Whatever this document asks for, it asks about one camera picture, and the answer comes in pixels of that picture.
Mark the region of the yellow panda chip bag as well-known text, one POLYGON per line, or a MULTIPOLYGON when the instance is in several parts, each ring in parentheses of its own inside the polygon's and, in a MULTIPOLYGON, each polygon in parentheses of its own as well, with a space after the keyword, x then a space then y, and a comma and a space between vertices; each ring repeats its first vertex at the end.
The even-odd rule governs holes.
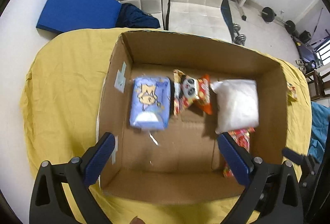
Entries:
POLYGON ((291 101, 297 101, 298 96, 296 93, 296 88, 289 82, 287 82, 287 93, 288 93, 288 99, 291 101))

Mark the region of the blue cartoon tissue pack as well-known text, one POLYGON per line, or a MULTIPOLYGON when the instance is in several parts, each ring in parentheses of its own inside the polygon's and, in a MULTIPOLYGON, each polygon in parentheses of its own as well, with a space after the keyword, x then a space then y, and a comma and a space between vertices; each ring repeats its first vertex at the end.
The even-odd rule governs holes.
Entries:
POLYGON ((171 108, 171 83, 167 77, 140 76, 134 80, 129 122, 142 130, 164 130, 171 108))

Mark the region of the blue quilt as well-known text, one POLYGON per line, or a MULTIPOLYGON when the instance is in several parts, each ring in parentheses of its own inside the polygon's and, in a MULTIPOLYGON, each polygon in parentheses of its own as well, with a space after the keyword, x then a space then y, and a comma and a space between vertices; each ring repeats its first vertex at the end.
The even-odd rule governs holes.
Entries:
POLYGON ((308 154, 313 156, 318 163, 323 160, 325 144, 327 141, 329 127, 329 107, 316 102, 312 105, 312 129, 308 154))

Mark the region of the dark wooden chair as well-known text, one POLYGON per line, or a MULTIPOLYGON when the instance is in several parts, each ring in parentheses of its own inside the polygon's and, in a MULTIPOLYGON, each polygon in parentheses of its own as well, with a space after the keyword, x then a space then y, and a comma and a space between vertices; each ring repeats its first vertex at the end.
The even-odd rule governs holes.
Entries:
POLYGON ((317 70, 313 70, 305 75, 309 87, 311 101, 329 98, 329 80, 324 79, 329 76, 329 72, 321 75, 317 70))

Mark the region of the white powder bag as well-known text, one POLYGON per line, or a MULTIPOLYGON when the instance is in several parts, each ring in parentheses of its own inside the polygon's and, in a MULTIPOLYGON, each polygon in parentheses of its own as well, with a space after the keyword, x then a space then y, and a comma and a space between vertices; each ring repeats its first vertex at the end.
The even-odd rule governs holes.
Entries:
POLYGON ((223 80, 213 82, 210 86, 217 95, 217 134, 259 125, 256 81, 223 80))

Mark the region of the milk carton cardboard box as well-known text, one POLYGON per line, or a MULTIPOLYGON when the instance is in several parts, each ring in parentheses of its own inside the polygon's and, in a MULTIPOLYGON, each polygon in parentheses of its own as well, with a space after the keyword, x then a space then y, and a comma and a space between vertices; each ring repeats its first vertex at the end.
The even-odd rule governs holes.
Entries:
POLYGON ((179 69, 213 80, 253 79, 259 125, 250 152, 279 164, 287 138, 286 79, 280 63, 253 50, 195 35, 129 31, 119 35, 102 90, 99 133, 118 139, 101 176, 104 194, 161 204, 188 204, 238 196, 243 187, 222 174, 217 116, 192 106, 171 116, 167 129, 147 134, 129 125, 133 79, 172 78, 179 69))

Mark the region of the black sit-up bench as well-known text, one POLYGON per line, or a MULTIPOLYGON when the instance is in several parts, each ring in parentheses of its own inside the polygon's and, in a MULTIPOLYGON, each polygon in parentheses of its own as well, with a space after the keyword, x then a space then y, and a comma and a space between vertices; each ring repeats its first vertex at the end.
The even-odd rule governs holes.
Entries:
POLYGON ((291 38, 296 45, 300 57, 300 59, 296 61, 296 64, 298 66, 304 66, 306 68, 306 73, 317 69, 320 60, 314 49, 304 44, 299 39, 299 33, 296 30, 292 33, 291 38))

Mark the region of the yellow tablecloth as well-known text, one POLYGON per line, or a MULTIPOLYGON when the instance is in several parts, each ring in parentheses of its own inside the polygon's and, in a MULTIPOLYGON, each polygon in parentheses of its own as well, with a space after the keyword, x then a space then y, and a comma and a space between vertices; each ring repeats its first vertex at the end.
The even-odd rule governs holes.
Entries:
MULTIPOLYGON (((36 55, 26 77, 21 107, 30 168, 36 175, 41 162, 53 164, 81 156, 97 141, 102 90, 112 51, 126 29, 82 29, 63 33, 36 55)), ((308 151, 312 112, 304 75, 292 64, 280 63, 286 79, 287 138, 284 147, 308 151), (288 99, 287 82, 297 101, 288 99)), ((109 196, 100 184, 90 190, 113 223, 138 216, 146 223, 218 223, 238 196, 188 204, 161 204, 109 196)))

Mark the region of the orange panda snack bag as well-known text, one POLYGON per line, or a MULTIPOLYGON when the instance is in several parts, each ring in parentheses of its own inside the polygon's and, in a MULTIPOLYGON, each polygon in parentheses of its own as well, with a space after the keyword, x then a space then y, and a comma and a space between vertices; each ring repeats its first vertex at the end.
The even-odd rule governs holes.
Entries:
POLYGON ((191 77, 181 70, 173 70, 173 114, 179 115, 185 109, 195 104, 208 115, 213 113, 210 95, 210 76, 191 77))

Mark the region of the dumbbell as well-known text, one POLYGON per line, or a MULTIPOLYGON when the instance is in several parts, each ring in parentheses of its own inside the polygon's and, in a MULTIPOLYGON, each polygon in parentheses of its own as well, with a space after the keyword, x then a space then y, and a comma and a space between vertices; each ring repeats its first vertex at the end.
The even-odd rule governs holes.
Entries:
POLYGON ((240 25, 233 24, 233 31, 234 31, 234 44, 245 46, 246 42, 246 35, 240 33, 240 25))

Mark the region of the floor barbell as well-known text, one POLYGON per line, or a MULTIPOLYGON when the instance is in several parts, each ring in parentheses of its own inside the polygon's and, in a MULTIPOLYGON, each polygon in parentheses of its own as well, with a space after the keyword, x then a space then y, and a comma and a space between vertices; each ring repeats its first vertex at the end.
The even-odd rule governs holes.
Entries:
POLYGON ((283 19, 280 19, 275 11, 271 9, 270 7, 264 7, 261 10, 261 17, 263 18, 263 21, 266 23, 271 23, 275 21, 276 23, 282 24, 282 26, 286 29, 286 31, 289 34, 292 34, 296 30, 296 25, 293 21, 287 20, 284 21, 283 19))

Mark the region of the black blue bench pad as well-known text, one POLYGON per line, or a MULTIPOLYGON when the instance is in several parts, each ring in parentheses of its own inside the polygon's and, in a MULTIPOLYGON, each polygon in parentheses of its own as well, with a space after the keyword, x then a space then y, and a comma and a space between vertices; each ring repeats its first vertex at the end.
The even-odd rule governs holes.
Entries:
POLYGON ((224 18, 224 21, 229 29, 230 36, 232 40, 234 40, 234 27, 233 27, 233 19, 232 19, 232 13, 229 6, 228 0, 223 0, 220 10, 222 12, 222 16, 224 18))

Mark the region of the blue foam mat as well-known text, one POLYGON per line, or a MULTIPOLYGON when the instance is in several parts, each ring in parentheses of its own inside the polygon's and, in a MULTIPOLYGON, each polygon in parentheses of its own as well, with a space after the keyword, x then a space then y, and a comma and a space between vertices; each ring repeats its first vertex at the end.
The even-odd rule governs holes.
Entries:
POLYGON ((55 34, 110 29, 115 27, 120 9, 116 0, 47 0, 36 27, 55 34))

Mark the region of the dark blue cloth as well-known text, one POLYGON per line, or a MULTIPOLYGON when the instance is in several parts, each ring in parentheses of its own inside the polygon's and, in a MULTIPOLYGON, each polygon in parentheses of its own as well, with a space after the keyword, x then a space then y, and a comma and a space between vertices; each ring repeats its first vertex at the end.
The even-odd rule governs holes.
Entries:
POLYGON ((150 14, 143 12, 133 4, 122 4, 118 19, 116 20, 117 28, 160 28, 159 20, 150 14))

